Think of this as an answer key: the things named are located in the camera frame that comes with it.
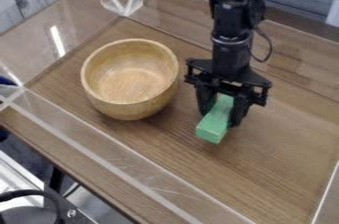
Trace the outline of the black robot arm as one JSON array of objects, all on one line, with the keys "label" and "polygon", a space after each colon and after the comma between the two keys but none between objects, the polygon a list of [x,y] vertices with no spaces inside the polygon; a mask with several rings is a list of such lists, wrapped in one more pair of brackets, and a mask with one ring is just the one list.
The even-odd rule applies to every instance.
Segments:
[{"label": "black robot arm", "polygon": [[226,125],[236,127],[250,107],[265,104],[272,87],[270,81],[250,66],[252,60],[266,61],[253,54],[254,36],[264,35],[258,28],[264,20],[264,1],[209,0],[209,8],[212,57],[186,59],[184,80],[194,86],[201,114],[212,111],[220,94],[230,97]]}]

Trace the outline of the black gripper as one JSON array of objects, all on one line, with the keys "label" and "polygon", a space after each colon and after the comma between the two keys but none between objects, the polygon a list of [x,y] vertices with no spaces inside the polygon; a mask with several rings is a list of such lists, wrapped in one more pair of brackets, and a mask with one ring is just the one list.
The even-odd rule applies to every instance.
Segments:
[{"label": "black gripper", "polygon": [[241,124],[250,106],[264,106],[272,83],[250,66],[252,41],[213,43],[212,57],[188,58],[184,80],[196,89],[197,106],[205,115],[217,99],[217,94],[234,98],[230,126]]}]

